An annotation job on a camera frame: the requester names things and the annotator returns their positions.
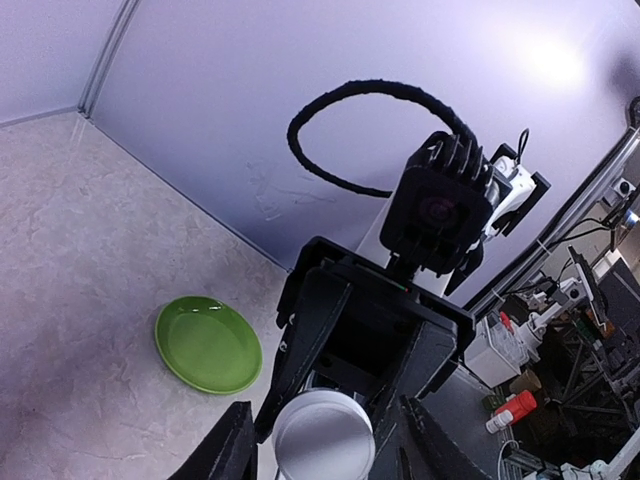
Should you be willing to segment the right aluminium frame post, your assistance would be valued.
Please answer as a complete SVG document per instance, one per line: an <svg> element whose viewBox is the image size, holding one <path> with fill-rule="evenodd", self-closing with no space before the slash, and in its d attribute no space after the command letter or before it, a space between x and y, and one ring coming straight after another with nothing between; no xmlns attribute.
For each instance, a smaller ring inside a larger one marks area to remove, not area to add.
<svg viewBox="0 0 640 480"><path fill-rule="evenodd" d="M86 119L93 116L111 65L140 3L140 0L122 1L116 12L77 105L78 112Z"/></svg>

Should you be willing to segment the green plate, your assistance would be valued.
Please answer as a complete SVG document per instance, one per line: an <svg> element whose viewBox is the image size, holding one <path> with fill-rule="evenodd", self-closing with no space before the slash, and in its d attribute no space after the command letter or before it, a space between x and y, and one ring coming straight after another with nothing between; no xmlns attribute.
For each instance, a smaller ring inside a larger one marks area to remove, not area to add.
<svg viewBox="0 0 640 480"><path fill-rule="evenodd" d="M260 376L263 355L252 326L236 310L205 296L169 302L157 316L154 339L167 368L204 393L231 395Z"/></svg>

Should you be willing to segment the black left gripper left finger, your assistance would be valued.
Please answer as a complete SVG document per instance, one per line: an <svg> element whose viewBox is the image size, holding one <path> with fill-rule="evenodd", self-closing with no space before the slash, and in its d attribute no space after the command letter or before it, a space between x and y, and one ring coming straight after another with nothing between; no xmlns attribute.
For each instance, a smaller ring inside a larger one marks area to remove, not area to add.
<svg viewBox="0 0 640 480"><path fill-rule="evenodd" d="M172 480L256 480L258 446L250 402L233 402L172 474Z"/></svg>

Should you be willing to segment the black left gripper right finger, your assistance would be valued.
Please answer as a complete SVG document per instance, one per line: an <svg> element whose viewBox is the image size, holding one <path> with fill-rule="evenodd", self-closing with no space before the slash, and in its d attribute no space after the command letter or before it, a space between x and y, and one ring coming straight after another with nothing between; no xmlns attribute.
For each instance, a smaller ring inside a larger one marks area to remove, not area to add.
<svg viewBox="0 0 640 480"><path fill-rule="evenodd" d="M415 398L398 404L398 479L490 479Z"/></svg>

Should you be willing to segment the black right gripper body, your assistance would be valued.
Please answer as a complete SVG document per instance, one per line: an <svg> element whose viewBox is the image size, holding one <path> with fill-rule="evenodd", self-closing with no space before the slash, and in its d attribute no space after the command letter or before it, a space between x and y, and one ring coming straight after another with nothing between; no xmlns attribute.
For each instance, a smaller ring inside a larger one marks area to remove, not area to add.
<svg viewBox="0 0 640 480"><path fill-rule="evenodd" d="M474 336L470 313L323 237L314 237L302 247L289 276L300 278L315 267L349 281L351 294L309 374L317 372L346 390L376 400L409 335L425 321L455 323L457 347L418 397L437 390L452 374L454 361Z"/></svg>

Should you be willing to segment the red white bottle outside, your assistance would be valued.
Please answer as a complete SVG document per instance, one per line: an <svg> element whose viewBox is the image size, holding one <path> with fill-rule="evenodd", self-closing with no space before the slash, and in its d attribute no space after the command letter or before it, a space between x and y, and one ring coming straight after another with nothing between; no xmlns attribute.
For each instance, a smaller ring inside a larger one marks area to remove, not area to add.
<svg viewBox="0 0 640 480"><path fill-rule="evenodd" d="M537 408L534 395L525 390L508 400L499 407L493 416L485 423L488 433L495 434L519 422Z"/></svg>

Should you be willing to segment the small white pill bottle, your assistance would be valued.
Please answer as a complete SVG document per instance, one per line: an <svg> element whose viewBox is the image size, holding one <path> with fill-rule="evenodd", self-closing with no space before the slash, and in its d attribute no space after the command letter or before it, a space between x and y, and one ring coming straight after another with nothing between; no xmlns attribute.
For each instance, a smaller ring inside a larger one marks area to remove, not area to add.
<svg viewBox="0 0 640 480"><path fill-rule="evenodd" d="M351 397L311 389L278 414L272 445L279 479L366 479L376 454L369 416Z"/></svg>

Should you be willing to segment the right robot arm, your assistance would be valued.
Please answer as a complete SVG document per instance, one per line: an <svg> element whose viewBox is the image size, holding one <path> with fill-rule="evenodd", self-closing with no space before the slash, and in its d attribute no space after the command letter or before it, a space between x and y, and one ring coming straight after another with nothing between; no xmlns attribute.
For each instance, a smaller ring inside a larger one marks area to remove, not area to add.
<svg viewBox="0 0 640 480"><path fill-rule="evenodd" d="M442 123L391 170L353 180L315 163L299 134L342 100L387 95ZM255 419L282 479L414 478L435 474L422 400L452 375L476 335L474 316L448 301L549 190L522 147L483 151L472 130L425 91L355 80L322 94L290 122L288 146L309 173L382 210L355 250L317 236L301 249L277 307L283 337Z"/></svg>

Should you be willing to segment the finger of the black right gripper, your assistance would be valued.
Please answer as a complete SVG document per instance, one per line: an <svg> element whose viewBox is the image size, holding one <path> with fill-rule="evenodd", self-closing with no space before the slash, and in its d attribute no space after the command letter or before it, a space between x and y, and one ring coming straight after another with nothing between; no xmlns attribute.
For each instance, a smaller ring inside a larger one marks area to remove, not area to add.
<svg viewBox="0 0 640 480"><path fill-rule="evenodd" d="M458 328L455 323L425 321L415 326L391 366L372 410L376 454L373 479L395 479L395 450L400 440L400 397L417 397L456 351Z"/></svg>
<svg viewBox="0 0 640 480"><path fill-rule="evenodd" d="M290 275L277 306L283 330L270 389L254 421L256 439L271 435L277 415L300 390L333 331L351 294L351 283L315 267L304 276Z"/></svg>

